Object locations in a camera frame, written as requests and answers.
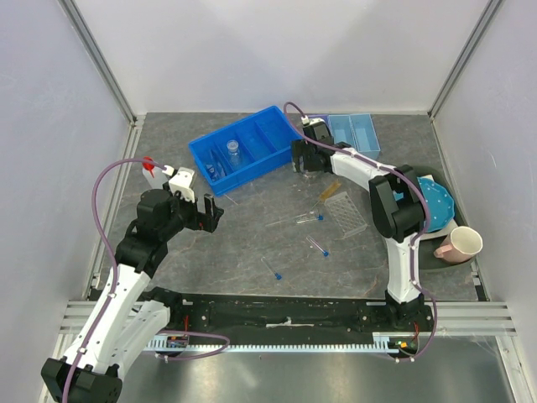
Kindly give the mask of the blue safety goggles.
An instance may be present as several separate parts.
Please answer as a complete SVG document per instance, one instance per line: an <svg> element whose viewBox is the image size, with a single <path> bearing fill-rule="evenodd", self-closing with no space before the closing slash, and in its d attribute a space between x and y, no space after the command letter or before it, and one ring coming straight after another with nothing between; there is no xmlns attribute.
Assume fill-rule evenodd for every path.
<svg viewBox="0 0 537 403"><path fill-rule="evenodd" d="M227 167L222 155L214 149L209 150L209 161L206 163L206 171L212 182L222 180L228 176Z"/></svg>

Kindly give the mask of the clear glass jar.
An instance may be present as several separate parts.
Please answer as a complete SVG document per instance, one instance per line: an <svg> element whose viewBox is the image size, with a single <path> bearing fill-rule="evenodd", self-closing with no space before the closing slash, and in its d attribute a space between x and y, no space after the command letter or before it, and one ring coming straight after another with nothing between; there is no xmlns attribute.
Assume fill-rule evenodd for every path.
<svg viewBox="0 0 537 403"><path fill-rule="evenodd" d="M247 163L245 157L242 154L240 144L236 139L230 139L227 142L227 152L230 166L234 171L242 169Z"/></svg>

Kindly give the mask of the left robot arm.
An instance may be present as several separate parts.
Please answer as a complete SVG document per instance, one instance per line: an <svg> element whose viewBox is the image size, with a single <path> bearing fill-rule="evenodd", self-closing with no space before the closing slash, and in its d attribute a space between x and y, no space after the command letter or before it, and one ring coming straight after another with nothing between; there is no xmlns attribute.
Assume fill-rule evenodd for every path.
<svg viewBox="0 0 537 403"><path fill-rule="evenodd" d="M205 195L205 209L180 191L144 192L112 261L107 283L76 340L59 359L49 358L41 377L56 402L116 402L131 366L161 330L184 321L182 296L155 288L130 319L135 302L184 229L212 233L224 211Z"/></svg>

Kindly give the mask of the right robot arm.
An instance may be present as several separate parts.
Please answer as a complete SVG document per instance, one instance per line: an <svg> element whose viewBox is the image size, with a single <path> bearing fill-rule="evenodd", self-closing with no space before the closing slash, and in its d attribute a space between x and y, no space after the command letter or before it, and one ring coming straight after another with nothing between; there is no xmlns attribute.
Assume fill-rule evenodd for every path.
<svg viewBox="0 0 537 403"><path fill-rule="evenodd" d="M346 143L335 143L320 118L302 118L300 140L291 142L294 170L326 172L345 178L369 194L374 227L388 250L388 287L384 320L393 330L414 321L424 292L419 281L420 238L431 220L414 168L372 160Z"/></svg>

